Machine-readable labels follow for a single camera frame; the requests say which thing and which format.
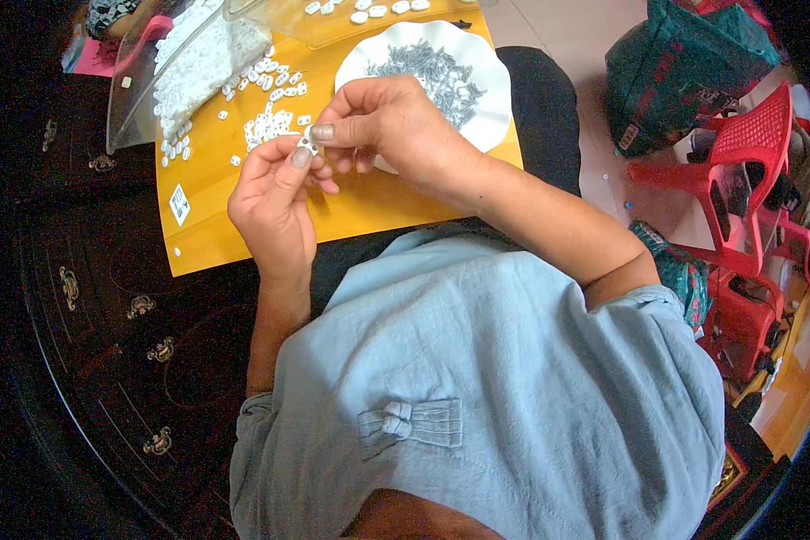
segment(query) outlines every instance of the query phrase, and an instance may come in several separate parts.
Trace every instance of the green plastic bag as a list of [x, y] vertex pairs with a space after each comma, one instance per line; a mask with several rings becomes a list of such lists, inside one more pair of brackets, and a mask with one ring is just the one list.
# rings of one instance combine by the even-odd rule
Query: green plastic bag
[[671, 288], [678, 296], [684, 308], [684, 320], [693, 329], [700, 327], [711, 307], [708, 298], [708, 265], [669, 243], [644, 221], [635, 220], [628, 228], [654, 257], [660, 284]]
[[765, 29], [732, 4], [705, 16], [648, 0], [648, 20], [606, 53], [612, 140], [625, 157], [671, 146], [737, 106], [780, 61]]

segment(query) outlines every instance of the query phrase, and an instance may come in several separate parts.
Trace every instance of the white plate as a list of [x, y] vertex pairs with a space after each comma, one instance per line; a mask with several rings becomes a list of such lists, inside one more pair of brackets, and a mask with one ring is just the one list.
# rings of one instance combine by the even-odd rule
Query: white plate
[[[481, 152], [495, 148], [507, 136], [513, 118], [509, 72], [485, 39], [468, 34], [449, 22], [398, 22], [378, 36], [360, 41], [336, 72], [336, 91], [348, 81], [363, 79], [369, 63], [380, 65], [387, 62], [388, 45], [416, 45], [420, 39], [428, 41], [434, 50], [444, 47], [444, 51], [453, 56], [458, 65], [473, 66], [474, 71], [468, 81], [486, 93], [474, 107], [477, 115], [462, 126], [459, 133]], [[375, 166], [390, 173], [396, 172], [380, 156], [375, 160]]]

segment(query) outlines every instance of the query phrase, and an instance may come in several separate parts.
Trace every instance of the qr code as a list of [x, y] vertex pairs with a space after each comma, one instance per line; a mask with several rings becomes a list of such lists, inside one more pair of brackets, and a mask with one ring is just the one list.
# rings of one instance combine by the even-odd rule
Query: qr code
[[183, 221], [185, 220], [186, 214], [189, 213], [190, 207], [189, 201], [186, 200], [185, 193], [183, 193], [183, 187], [180, 184], [177, 184], [177, 188], [174, 189], [171, 200], [168, 202], [171, 206], [171, 212], [173, 212], [174, 218], [177, 220], [177, 226], [183, 226]]

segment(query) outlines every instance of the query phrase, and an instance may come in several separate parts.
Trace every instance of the woman's right hand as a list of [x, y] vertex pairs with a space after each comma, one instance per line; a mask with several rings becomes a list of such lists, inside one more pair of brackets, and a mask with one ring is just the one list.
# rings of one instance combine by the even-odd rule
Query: woman's right hand
[[411, 75], [350, 81], [333, 96], [311, 135], [331, 165], [346, 173], [372, 169], [381, 155], [418, 191], [469, 207], [467, 181], [483, 154], [459, 135]]

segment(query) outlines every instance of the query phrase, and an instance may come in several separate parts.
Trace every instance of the gold decorative pattern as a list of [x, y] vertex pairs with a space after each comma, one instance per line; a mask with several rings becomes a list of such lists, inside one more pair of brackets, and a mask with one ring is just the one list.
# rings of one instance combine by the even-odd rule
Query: gold decorative pattern
[[97, 173], [107, 173], [112, 168], [117, 167], [117, 164], [107, 154], [99, 154], [96, 159], [90, 160], [87, 166]]
[[164, 426], [159, 435], [153, 435], [151, 441], [144, 443], [144, 454], [163, 455], [171, 449], [171, 427]]
[[60, 267], [60, 281], [63, 282], [63, 293], [66, 295], [66, 305], [69, 311], [75, 311], [75, 300], [78, 299], [78, 282], [75, 279], [75, 272], [67, 270], [65, 266]]
[[155, 348], [147, 351], [147, 360], [156, 360], [157, 362], [168, 362], [174, 354], [174, 339], [170, 335], [157, 343]]
[[711, 500], [708, 507], [716, 504], [723, 496], [730, 491], [735, 484], [744, 476], [744, 469], [738, 462], [738, 458], [733, 452], [726, 448], [726, 457], [723, 460], [723, 472], [720, 474], [720, 481], [711, 492]]
[[130, 310], [126, 312], [127, 319], [134, 319], [146, 314], [148, 311], [153, 311], [156, 307], [156, 302], [151, 300], [147, 295], [138, 295], [132, 299]]

